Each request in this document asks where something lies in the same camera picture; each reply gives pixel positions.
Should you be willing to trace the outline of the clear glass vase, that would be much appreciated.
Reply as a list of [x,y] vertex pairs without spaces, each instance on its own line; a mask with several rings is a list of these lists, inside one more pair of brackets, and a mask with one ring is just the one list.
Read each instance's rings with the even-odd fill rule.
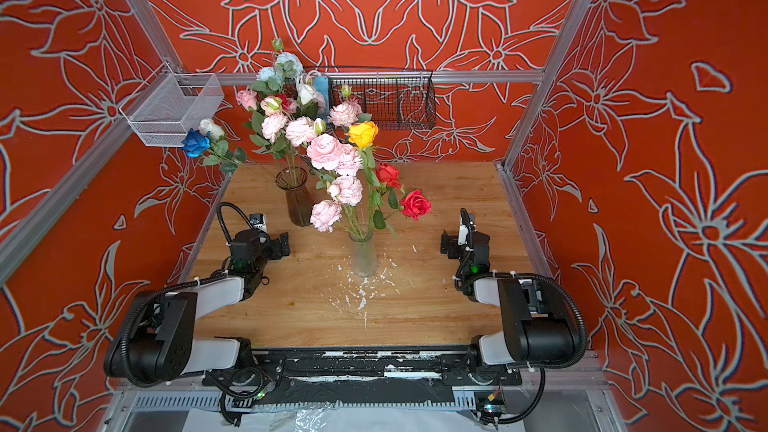
[[352,271],[360,277],[371,277],[378,269],[378,259],[374,243],[374,233],[364,237],[349,235],[350,260]]

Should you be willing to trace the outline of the small red rose stem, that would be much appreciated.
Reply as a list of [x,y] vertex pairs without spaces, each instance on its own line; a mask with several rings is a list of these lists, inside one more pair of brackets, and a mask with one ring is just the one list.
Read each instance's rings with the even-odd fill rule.
[[[432,202],[420,189],[408,192],[402,200],[396,203],[396,211],[413,221],[428,215],[432,211]],[[376,230],[387,228],[387,219],[381,210],[373,215],[373,225]]]

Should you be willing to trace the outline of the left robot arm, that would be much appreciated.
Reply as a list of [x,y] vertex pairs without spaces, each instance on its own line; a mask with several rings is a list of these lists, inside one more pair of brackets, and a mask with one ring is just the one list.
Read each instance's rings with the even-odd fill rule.
[[137,293],[106,352],[107,377],[150,388],[183,376],[210,374],[222,387],[227,379],[248,380],[259,372],[248,339],[197,338],[195,326],[266,286],[268,263],[291,254],[290,236],[270,236],[264,215],[247,215],[230,202],[220,203],[215,212],[228,257],[208,277]]

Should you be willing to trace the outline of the blue rose stem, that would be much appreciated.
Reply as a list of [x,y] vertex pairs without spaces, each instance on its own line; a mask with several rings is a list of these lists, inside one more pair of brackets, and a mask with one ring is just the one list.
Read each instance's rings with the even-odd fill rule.
[[241,168],[255,170],[257,166],[241,147],[231,146],[225,134],[214,130],[190,129],[182,141],[182,151],[203,166],[218,167],[224,174]]

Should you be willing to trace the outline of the pink carnation spray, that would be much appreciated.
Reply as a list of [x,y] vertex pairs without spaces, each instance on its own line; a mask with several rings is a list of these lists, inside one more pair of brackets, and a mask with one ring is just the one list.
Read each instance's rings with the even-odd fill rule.
[[326,123],[322,119],[311,120],[306,116],[290,119],[283,113],[268,115],[261,124],[261,136],[272,145],[281,138],[292,147],[308,145],[325,131]]
[[329,120],[333,126],[348,129],[371,120],[371,115],[363,111],[350,85],[343,84],[340,93],[342,101],[329,112]]

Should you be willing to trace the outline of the peach rose stem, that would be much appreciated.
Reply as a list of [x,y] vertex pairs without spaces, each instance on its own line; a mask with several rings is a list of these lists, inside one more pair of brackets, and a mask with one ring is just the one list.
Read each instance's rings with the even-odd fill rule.
[[260,102],[260,108],[265,116],[283,113],[283,100],[279,95],[266,96]]

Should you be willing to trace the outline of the orange yellow rose stem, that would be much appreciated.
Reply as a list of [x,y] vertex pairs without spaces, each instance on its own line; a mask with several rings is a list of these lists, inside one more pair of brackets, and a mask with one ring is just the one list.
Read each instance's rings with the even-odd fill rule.
[[373,155],[373,143],[378,135],[378,126],[372,121],[361,122],[349,128],[349,143],[355,146],[362,160],[362,170],[368,183],[368,226],[373,227],[373,218],[377,208],[377,193],[380,183],[375,174],[376,162]]

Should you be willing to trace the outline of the dark ribbed glass vase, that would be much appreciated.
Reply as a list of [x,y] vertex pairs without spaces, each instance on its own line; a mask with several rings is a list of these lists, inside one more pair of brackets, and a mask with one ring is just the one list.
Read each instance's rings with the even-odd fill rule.
[[311,225],[314,201],[306,186],[307,179],[307,171],[298,166],[282,169],[275,178],[276,185],[285,193],[289,218],[299,227]]

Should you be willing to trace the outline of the white rose stem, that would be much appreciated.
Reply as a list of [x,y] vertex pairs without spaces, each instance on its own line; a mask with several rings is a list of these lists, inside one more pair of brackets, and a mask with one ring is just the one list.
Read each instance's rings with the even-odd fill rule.
[[247,157],[245,150],[231,145],[225,130],[212,119],[203,119],[198,131],[209,143],[201,155],[203,166],[217,167],[224,174],[233,174],[240,169],[256,170],[256,163]]
[[315,104],[318,108],[319,114],[326,112],[327,102],[325,96],[314,86],[306,83],[299,83],[296,86],[296,89],[297,99],[300,106]]

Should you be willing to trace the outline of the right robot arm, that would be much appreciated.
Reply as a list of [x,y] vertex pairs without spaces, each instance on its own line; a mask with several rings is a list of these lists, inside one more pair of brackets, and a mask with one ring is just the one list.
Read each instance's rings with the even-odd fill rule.
[[502,329],[473,340],[488,366],[563,369],[585,355],[584,318],[554,279],[539,274],[493,271],[490,237],[461,232],[440,237],[440,252],[458,262],[455,289],[469,300],[499,309]]

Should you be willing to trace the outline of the large pink peony stem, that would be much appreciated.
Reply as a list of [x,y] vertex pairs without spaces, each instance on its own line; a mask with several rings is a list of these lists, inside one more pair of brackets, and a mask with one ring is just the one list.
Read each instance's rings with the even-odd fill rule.
[[354,176],[342,175],[327,186],[328,199],[313,205],[310,224],[322,233],[330,233],[342,219],[347,221],[343,226],[355,240],[363,240],[367,233],[360,224],[356,207],[363,198],[363,184]]

